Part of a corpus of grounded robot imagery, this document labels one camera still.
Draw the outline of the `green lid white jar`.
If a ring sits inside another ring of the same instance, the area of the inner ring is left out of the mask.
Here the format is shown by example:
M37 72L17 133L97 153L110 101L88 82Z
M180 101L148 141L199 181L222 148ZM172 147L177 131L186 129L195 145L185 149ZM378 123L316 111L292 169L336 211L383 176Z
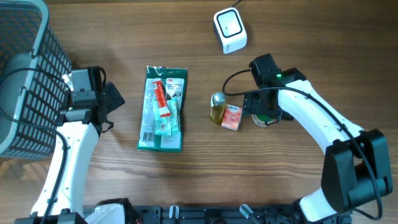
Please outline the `green lid white jar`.
M268 127L274 123L279 122L279 118L271 118L266 115L258 115L258 114L253 114L252 120L253 120L254 124L256 124L257 126L262 127L262 128Z

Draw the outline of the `red Kleenex tissue pack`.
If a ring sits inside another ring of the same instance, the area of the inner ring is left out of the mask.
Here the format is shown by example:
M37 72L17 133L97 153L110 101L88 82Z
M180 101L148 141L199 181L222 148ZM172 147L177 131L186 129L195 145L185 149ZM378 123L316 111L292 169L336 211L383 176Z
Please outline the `red Kleenex tissue pack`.
M226 105L221 127L237 131L241 123L243 109L238 106Z

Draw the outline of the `yellow liquid bottle silver cap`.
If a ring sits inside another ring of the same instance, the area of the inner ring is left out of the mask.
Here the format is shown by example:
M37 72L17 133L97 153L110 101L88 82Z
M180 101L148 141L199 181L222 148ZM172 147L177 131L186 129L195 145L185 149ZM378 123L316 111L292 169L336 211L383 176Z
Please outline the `yellow liquid bottle silver cap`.
M226 108L226 97L223 92L216 92L210 100L210 119L221 124Z

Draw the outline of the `green 3M product package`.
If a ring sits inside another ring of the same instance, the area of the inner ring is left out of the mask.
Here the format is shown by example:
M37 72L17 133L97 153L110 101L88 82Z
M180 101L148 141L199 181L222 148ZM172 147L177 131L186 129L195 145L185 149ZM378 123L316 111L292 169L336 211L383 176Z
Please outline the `green 3M product package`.
M142 107L142 119L137 148L139 150L159 152L180 152L182 151L183 125L182 112L187 88L187 68L172 67L151 67L146 69L146 80ZM161 80L166 100L177 97L180 114L180 133L171 136L155 135L154 133L154 112L152 99L155 98L152 82Z

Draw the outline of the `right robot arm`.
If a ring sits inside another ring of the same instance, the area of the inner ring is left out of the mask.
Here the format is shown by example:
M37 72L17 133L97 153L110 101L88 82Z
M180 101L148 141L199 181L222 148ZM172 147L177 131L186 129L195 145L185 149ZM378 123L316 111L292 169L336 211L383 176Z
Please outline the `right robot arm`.
M355 210L392 192L392 174L385 135L365 131L339 114L296 68L281 70L271 54L249 64L257 90L244 96L244 112L271 121L296 119L324 154L321 187L299 200L310 223Z

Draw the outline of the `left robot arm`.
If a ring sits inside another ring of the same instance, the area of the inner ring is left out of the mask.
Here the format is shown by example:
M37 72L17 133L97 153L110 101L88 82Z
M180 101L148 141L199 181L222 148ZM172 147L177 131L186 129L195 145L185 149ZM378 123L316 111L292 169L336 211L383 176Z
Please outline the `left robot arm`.
M65 104L56 118L56 145L40 196L27 218L16 223L86 223L83 194L88 167L101 134L113 128L108 114L124 104L102 67L64 75Z

